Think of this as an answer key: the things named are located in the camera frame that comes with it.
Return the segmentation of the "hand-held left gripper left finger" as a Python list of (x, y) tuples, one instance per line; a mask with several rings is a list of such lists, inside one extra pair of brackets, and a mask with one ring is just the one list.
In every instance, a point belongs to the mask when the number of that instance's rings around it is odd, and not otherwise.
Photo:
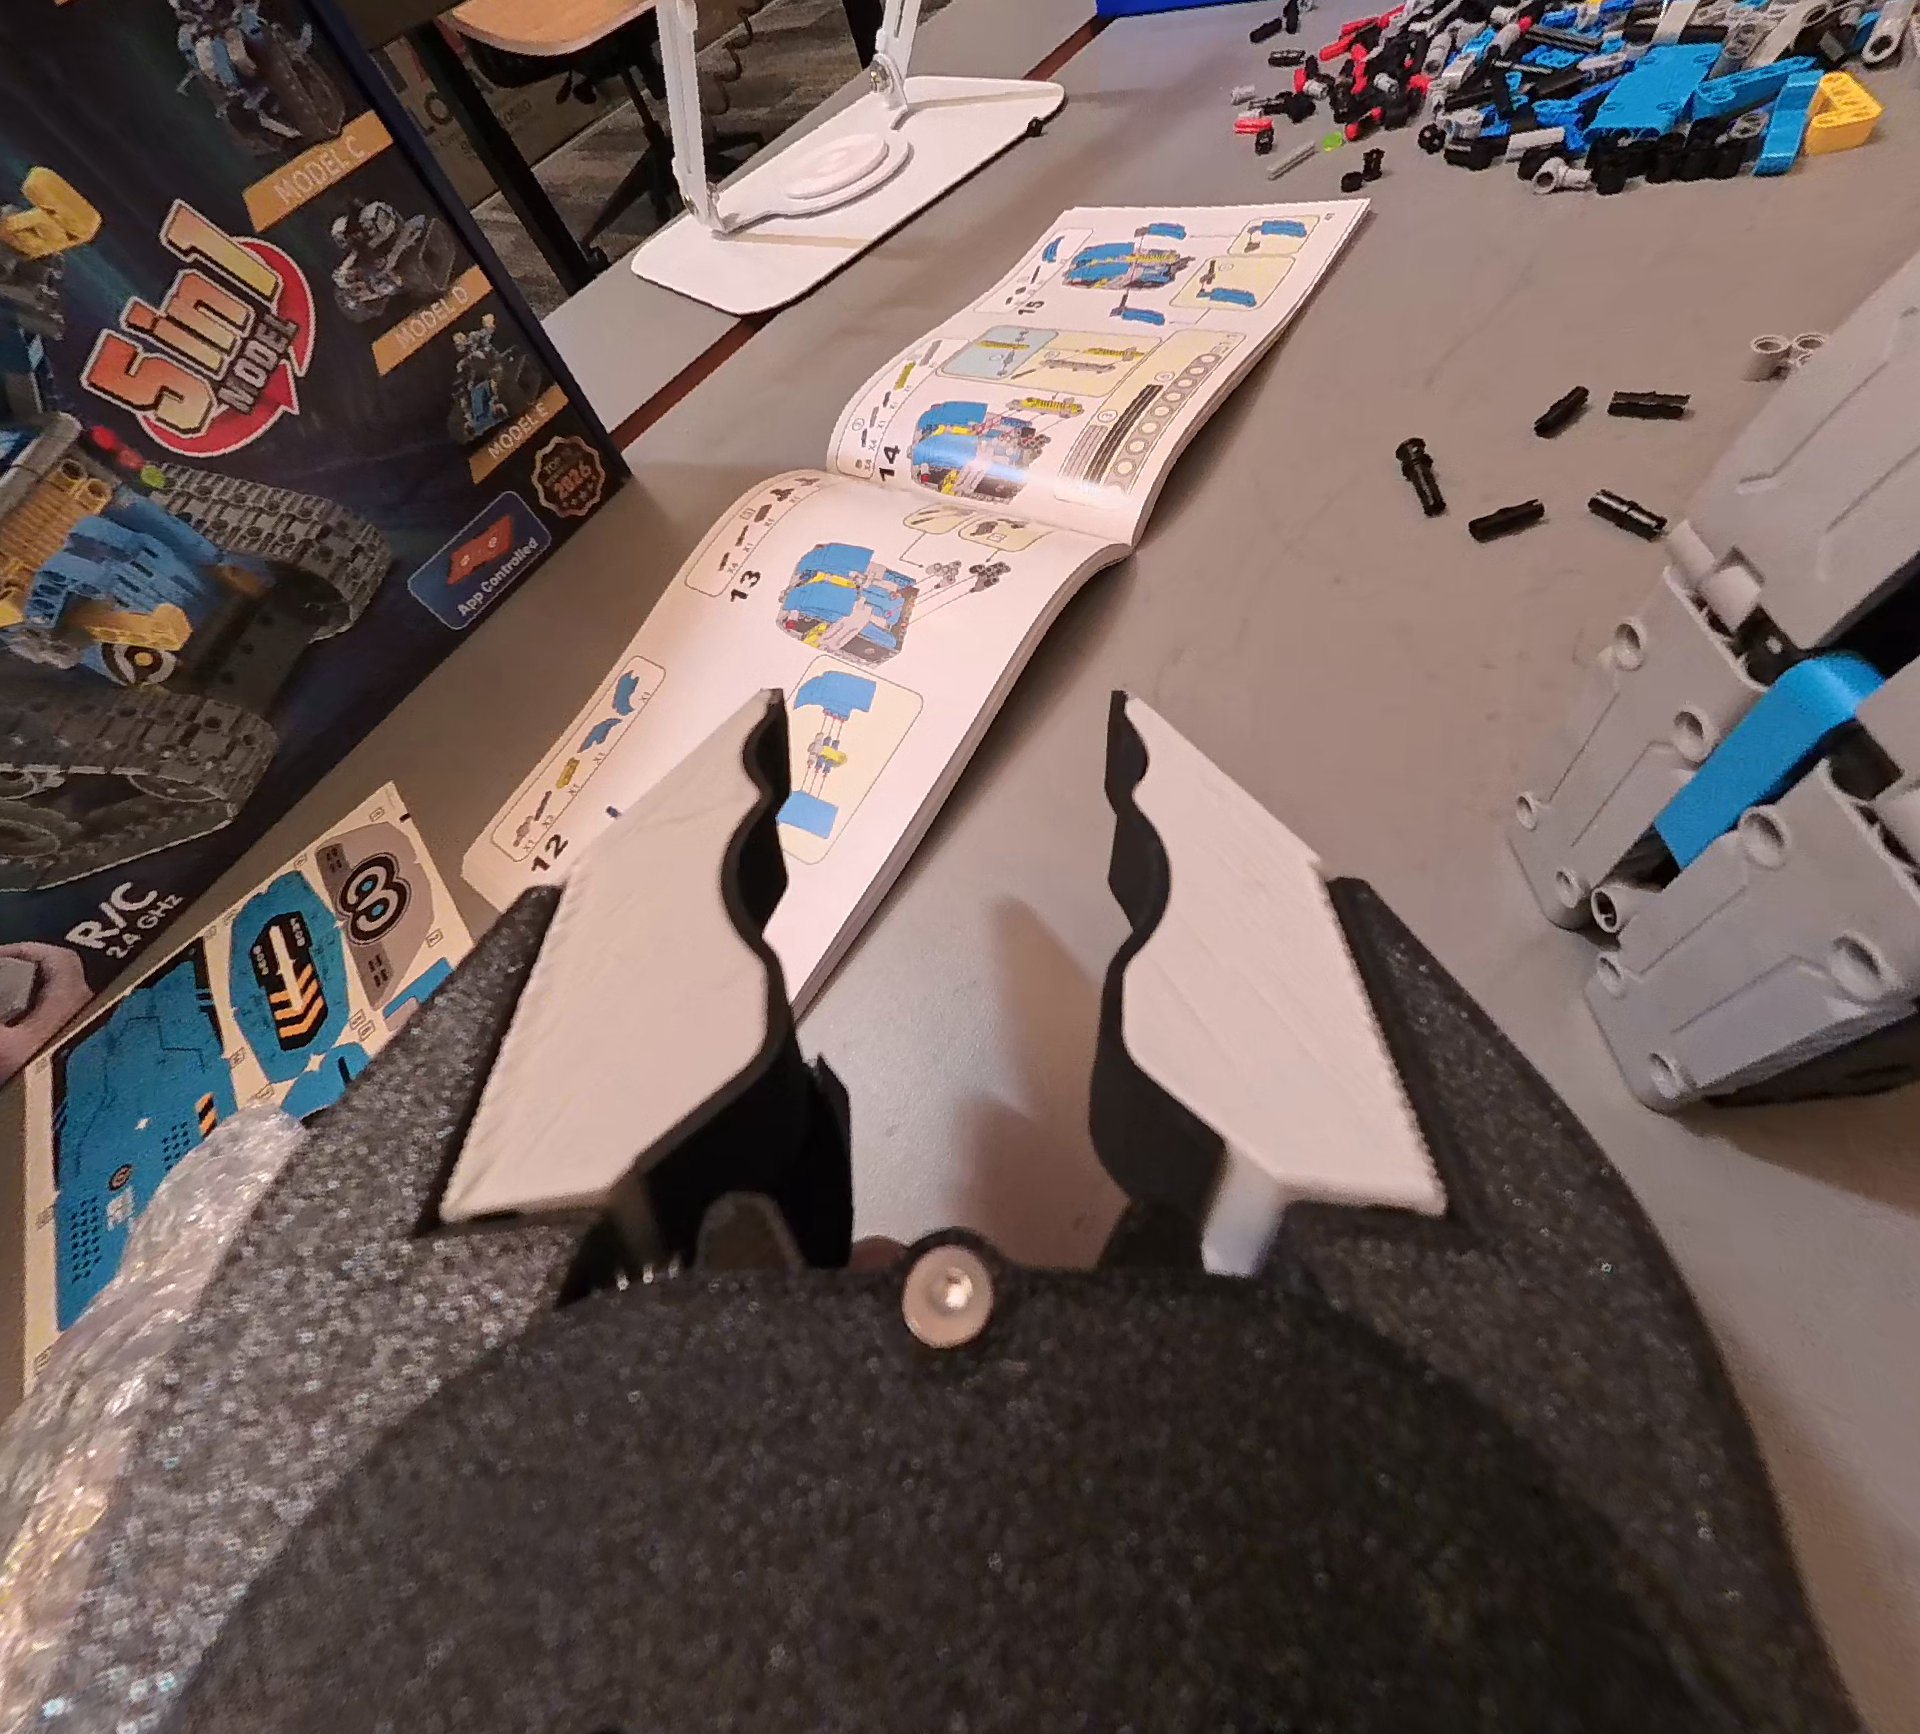
[(852, 1256), (851, 1098), (804, 1055), (766, 928), (789, 711), (756, 689), (579, 850), (441, 1189), (441, 1223), (573, 1222), (635, 1281), (749, 1251)]

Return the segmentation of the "blue sticker sheet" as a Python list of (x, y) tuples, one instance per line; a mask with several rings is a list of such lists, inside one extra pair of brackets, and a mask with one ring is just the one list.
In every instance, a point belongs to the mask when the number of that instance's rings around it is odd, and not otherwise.
[(165, 1178), (264, 1103), (344, 1095), (471, 952), (395, 783), (24, 1068), (21, 1383), (125, 1264)]

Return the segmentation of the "clear bubble wrap bag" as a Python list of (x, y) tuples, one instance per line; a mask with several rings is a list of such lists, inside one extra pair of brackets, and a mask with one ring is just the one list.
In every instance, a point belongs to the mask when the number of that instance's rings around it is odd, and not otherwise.
[(30, 1725), (80, 1626), (108, 1513), (171, 1359), (229, 1246), (306, 1125), (252, 1106), (219, 1125), (132, 1220), (114, 1277), (4, 1419), (2, 1722)]

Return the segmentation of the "grey desk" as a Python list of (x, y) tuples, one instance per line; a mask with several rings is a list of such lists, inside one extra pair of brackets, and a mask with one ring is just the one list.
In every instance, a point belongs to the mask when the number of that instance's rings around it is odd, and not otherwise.
[(1132, 691), (1319, 856), (1449, 1213), (1303, 1207), (1257, 1275), (969, 1223), (635, 1280), (441, 1192), (554, 911), (531, 884), (278, 1169), (186, 1321), (19, 1730), (1866, 1730), (1684, 1267), (1376, 880), (1559, 706), (1486, 679), (1386, 444), (1471, 258), (1355, 240), (1300, 425)]

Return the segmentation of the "grey blue toy robot body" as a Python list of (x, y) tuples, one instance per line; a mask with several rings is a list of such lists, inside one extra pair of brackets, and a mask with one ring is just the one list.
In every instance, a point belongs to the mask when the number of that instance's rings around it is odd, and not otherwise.
[(1509, 843), (1630, 1092), (1917, 1082), (1918, 264), (1802, 350), (1661, 544)]

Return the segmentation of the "pile of building block parts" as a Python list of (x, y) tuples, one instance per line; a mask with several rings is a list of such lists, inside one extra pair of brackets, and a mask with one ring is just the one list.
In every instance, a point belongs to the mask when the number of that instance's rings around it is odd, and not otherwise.
[(1356, 146), (1349, 194), (1409, 129), (1544, 195), (1780, 179), (1878, 137), (1870, 80), (1917, 70), (1918, 0), (1398, 0), (1310, 48), (1313, 3), (1251, 29), (1281, 45), (1271, 84), (1231, 90), (1233, 132), (1275, 181)]

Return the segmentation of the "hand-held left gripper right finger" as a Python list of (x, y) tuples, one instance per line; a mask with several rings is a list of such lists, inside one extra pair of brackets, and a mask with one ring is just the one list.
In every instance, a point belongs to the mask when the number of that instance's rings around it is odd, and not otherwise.
[(1111, 698), (1088, 1133), (1101, 1272), (1257, 1277), (1291, 1213), (1440, 1222), (1449, 1189), (1314, 850), (1145, 698)]

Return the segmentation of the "white desk lamp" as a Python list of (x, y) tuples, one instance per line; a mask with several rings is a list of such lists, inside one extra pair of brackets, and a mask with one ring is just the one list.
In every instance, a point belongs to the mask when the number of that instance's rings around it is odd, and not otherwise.
[(952, 186), (1058, 115), (1050, 80), (912, 73), (925, 0), (883, 0), (867, 90), (725, 181), (708, 178), (699, 7), (650, 3), (684, 210), (633, 253), (633, 273), (737, 317), (798, 301)]

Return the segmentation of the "building instruction booklet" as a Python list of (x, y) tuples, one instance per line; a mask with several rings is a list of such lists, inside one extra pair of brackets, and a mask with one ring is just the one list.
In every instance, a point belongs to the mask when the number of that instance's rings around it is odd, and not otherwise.
[(463, 878), (495, 908), (559, 882), (777, 688), (789, 882), (766, 931), (804, 1008), (1055, 617), (1140, 545), (1170, 466), (1371, 206), (1065, 210), (852, 395), (822, 466), (756, 481), (712, 522)]

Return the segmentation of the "dark toy kit box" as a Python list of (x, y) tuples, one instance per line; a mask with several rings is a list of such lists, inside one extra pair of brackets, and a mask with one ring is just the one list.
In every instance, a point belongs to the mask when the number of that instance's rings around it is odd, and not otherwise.
[(626, 470), (334, 0), (2, 0), (4, 949), (104, 983)]

